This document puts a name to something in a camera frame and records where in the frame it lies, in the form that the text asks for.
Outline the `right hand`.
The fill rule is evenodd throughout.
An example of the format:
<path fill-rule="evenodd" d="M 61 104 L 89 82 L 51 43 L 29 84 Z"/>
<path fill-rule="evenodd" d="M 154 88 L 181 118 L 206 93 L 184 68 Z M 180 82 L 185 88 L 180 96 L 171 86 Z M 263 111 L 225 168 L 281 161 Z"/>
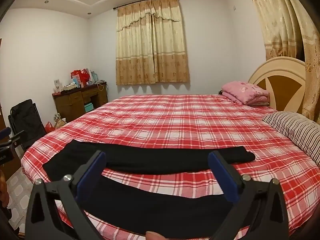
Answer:
<path fill-rule="evenodd" d="M 167 240 L 164 236 L 151 231 L 146 232 L 145 238 L 146 240 Z"/>

